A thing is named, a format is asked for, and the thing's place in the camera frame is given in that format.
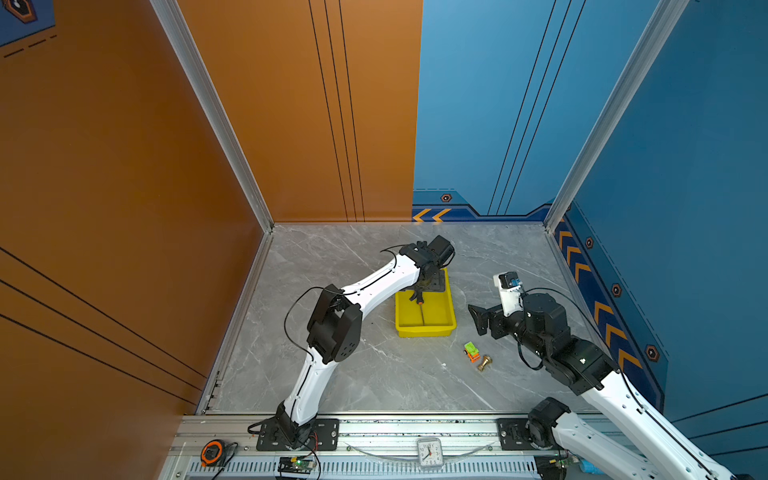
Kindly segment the black orange screwdriver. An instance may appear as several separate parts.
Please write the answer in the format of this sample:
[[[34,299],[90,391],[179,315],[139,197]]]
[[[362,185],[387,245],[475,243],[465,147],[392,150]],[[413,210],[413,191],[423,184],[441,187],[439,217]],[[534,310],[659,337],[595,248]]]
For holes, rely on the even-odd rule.
[[[420,291],[420,292],[417,293],[416,301],[417,301],[417,304],[419,306],[419,311],[420,311],[422,325],[426,325],[426,314],[425,314],[425,311],[424,311],[423,292]]]

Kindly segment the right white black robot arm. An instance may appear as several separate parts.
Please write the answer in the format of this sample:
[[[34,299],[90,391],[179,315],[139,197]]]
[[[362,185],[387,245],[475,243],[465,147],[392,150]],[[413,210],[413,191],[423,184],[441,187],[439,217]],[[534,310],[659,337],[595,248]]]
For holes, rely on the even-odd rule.
[[[621,445],[548,397],[528,414],[534,445],[573,453],[612,479],[735,478],[667,420],[603,348],[574,335],[565,307],[552,296],[519,287],[500,296],[495,307],[469,306],[479,334],[511,337],[520,351],[538,358],[534,370],[546,371],[598,409],[633,444]]]

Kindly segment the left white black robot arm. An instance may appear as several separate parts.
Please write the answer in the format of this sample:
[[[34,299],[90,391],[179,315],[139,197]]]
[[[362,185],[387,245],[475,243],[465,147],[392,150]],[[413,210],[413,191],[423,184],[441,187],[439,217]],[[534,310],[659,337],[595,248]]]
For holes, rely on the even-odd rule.
[[[425,289],[455,257],[454,246],[441,235],[384,251],[392,259],[363,279],[315,288],[319,296],[307,323],[306,345],[300,348],[305,360],[298,379],[275,414],[249,425],[248,434],[258,435],[273,425],[288,448],[311,445],[320,400],[337,366],[358,347],[366,316],[402,290],[411,290],[411,299],[423,302]]]

